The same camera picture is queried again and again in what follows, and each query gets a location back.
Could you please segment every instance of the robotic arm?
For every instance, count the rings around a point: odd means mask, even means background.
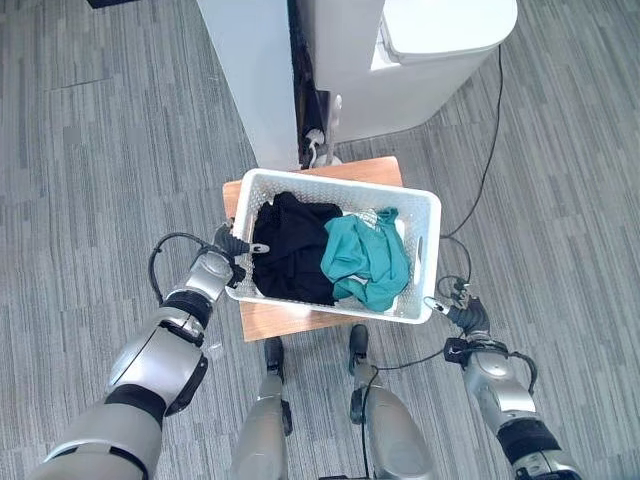
[[[228,228],[219,231],[216,244],[226,234]],[[164,417],[189,405],[207,371],[204,331],[212,305],[237,279],[231,255],[249,248],[228,237],[236,251],[216,248],[197,257],[143,333],[120,353],[105,397],[71,425],[31,480],[153,478]]]
[[[526,389],[515,376],[506,346],[491,338],[489,317],[478,298],[467,308],[448,307],[433,299],[429,306],[462,328],[465,339],[450,338],[445,360],[462,366],[467,391],[476,398],[482,418],[497,437],[518,480],[580,480],[578,469],[547,429]]]

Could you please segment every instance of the black cable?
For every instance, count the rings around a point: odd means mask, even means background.
[[[471,265],[471,254],[469,254],[469,250],[467,249],[467,247],[464,245],[464,243],[462,243],[460,240],[458,240],[455,237],[446,237],[445,240],[451,240],[452,242],[456,243],[457,245],[459,245],[462,250],[464,251],[464,255],[467,259],[467,277],[463,278],[459,275],[444,275],[443,277],[440,277],[438,279],[438,281],[436,282],[436,291],[438,292],[438,295],[440,295],[441,297],[444,298],[448,298],[449,300],[452,299],[453,296],[453,292],[449,292],[448,294],[445,293],[442,290],[442,282],[444,282],[445,280],[449,280],[449,279],[454,279],[456,281],[456,283],[462,283],[462,284],[469,284],[469,282],[471,282],[471,272],[472,272],[472,265]]]
[[[369,392],[371,391],[371,385],[373,384],[374,380],[378,377],[378,373],[380,373],[381,370],[400,370],[402,368],[407,368],[407,367],[411,367],[413,365],[417,365],[419,363],[424,363],[424,362],[428,362],[429,360],[437,357],[438,355],[440,355],[442,352],[444,351],[444,349],[440,349],[438,350],[436,353],[432,353],[431,355],[421,358],[420,360],[414,360],[413,362],[408,362],[408,363],[403,363],[402,365],[398,365],[395,367],[378,367],[377,365],[371,365],[371,368],[373,368],[376,372],[373,374],[373,376],[371,377],[371,380],[369,380],[369,383],[367,384],[367,389],[364,392],[364,398],[362,399],[362,423],[360,424],[360,437],[362,440],[362,458],[364,460],[364,472],[365,472],[365,478],[369,478],[369,460],[367,459],[367,442],[366,442],[366,435],[364,432],[364,424],[365,424],[365,416],[366,416],[366,411],[367,411],[367,399],[369,398]]]
[[[536,380],[538,380],[538,366],[536,365],[536,362],[529,355],[525,355],[524,353],[520,352],[511,352],[509,356],[519,358],[520,360],[524,360],[527,363],[527,366],[529,367],[529,373],[531,374],[531,379],[529,380],[529,388],[527,389],[527,391],[529,392],[529,395],[533,396],[533,387],[536,384]]]
[[[489,167],[491,166],[491,162],[493,161],[493,153],[496,149],[496,140],[498,139],[498,131],[500,128],[500,105],[502,104],[502,89],[504,87],[504,72],[502,70],[502,45],[498,46],[498,68],[500,69],[500,90],[498,91],[498,100],[496,102],[496,121],[495,128],[493,131],[493,138],[491,140],[491,148],[489,149],[489,157],[487,158],[487,164],[484,167],[484,172],[482,173],[482,180],[480,181],[480,188],[478,189],[478,194],[476,195],[476,199],[471,206],[471,210],[467,213],[467,216],[464,217],[464,220],[460,222],[460,224],[451,230],[449,233],[444,235],[440,235],[440,238],[451,238],[453,235],[458,233],[458,231],[467,223],[473,212],[475,211],[478,203],[480,202],[480,198],[482,197],[482,193],[484,191],[484,183],[487,180],[487,173],[489,172]]]
[[[162,298],[162,292],[160,291],[160,286],[158,285],[158,279],[156,277],[156,269],[155,269],[156,256],[159,253],[162,252],[162,248],[161,247],[162,247],[162,245],[164,245],[164,243],[167,240],[170,240],[170,239],[176,238],[176,237],[188,238],[189,240],[192,240],[192,241],[198,243],[200,245],[200,249],[201,250],[209,249],[209,248],[213,247],[210,243],[205,242],[201,238],[196,237],[195,235],[192,235],[190,233],[184,233],[184,232],[168,233],[167,235],[162,237],[160,240],[158,240],[158,243],[156,243],[156,246],[151,251],[151,255],[149,256],[149,263],[147,265],[147,273],[149,275],[149,283],[151,283],[151,289],[153,290],[153,293],[156,296],[156,300],[158,300],[158,305],[162,305],[163,302],[164,302],[164,299]]]

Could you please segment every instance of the white plastic basket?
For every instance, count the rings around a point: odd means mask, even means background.
[[[254,169],[242,179],[233,234],[250,242],[258,210],[264,202],[273,201],[276,194],[284,191],[293,193],[301,202],[334,203],[345,214],[397,208],[396,228],[411,263],[409,284],[396,297],[393,306],[382,313],[369,310],[354,297],[340,300],[335,306],[268,298],[253,283],[253,262],[251,255],[246,254],[238,262],[247,275],[236,289],[227,288],[231,298],[287,307],[297,304],[311,310],[403,323],[423,323],[429,318],[431,309],[423,299],[433,296],[435,288],[441,211],[438,197],[422,190]]]

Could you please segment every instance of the teal cloth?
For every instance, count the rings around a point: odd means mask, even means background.
[[[355,215],[325,223],[329,242],[320,268],[334,283],[336,300],[355,295],[374,312],[384,312],[409,282],[409,259],[394,224],[398,210],[376,213],[375,230]]]

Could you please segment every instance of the clothing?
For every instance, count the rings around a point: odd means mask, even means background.
[[[333,283],[320,262],[329,233],[324,224],[341,217],[331,203],[301,203],[290,192],[276,195],[273,205],[260,207],[253,242],[268,245],[253,255],[253,282],[267,297],[333,305]]]
[[[386,208],[377,214],[375,229],[355,215],[328,222],[329,243],[321,268],[335,283],[336,300],[355,295],[369,309],[383,312],[409,282],[409,259],[394,224],[398,210]]]

